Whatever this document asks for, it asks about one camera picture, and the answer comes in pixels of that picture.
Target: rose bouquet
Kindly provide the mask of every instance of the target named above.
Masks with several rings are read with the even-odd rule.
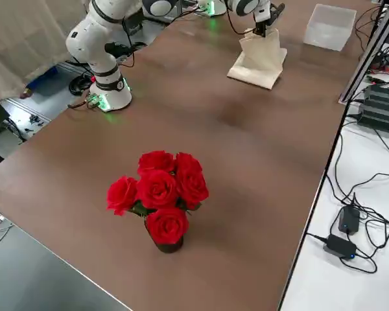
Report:
[[[202,166],[192,155],[180,152],[176,159],[165,151],[143,154],[138,163],[140,180],[123,176],[108,190],[108,209],[145,219],[145,227],[157,247],[172,253],[183,246],[189,228],[187,213],[197,210],[209,196]]]

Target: brown table surface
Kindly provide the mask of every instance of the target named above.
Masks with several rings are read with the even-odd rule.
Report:
[[[275,310],[360,53],[354,36],[342,52],[302,44],[318,2],[370,6],[286,1],[272,91],[226,78],[241,48],[225,17],[167,27],[124,69],[127,109],[67,110],[0,164],[0,212],[133,310]],[[192,153],[210,190],[172,255],[140,218],[105,210],[151,150]]]

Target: red rose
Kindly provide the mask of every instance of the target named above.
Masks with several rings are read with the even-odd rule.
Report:
[[[142,176],[151,170],[172,172],[174,170],[173,155],[165,151],[153,151],[143,154],[138,161],[137,173]]]
[[[177,171],[179,170],[194,170],[201,172],[202,166],[199,161],[197,161],[191,154],[185,154],[183,152],[179,152],[176,155],[176,166]]]
[[[131,177],[121,177],[108,189],[108,209],[113,209],[115,215],[122,216],[134,205],[136,194],[137,181]]]
[[[176,177],[178,194],[186,201],[188,209],[194,209],[201,201],[209,197],[202,172],[178,170]]]
[[[152,170],[141,176],[137,184],[137,197],[147,209],[175,207],[176,180],[164,170]]]
[[[159,209],[147,216],[146,225],[157,244],[175,244],[187,232],[189,221],[181,209]]]

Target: folded cloth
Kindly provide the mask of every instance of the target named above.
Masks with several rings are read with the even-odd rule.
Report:
[[[241,55],[228,72],[228,77],[272,89],[283,71],[287,49],[279,46],[279,32],[272,29],[266,37],[249,32],[239,40]]]

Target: black power adapter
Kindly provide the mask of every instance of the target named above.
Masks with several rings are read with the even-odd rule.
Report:
[[[356,245],[336,235],[329,235],[325,241],[324,250],[343,259],[353,259],[356,256]]]
[[[340,212],[338,230],[352,235],[359,231],[360,211],[351,205],[346,205]]]

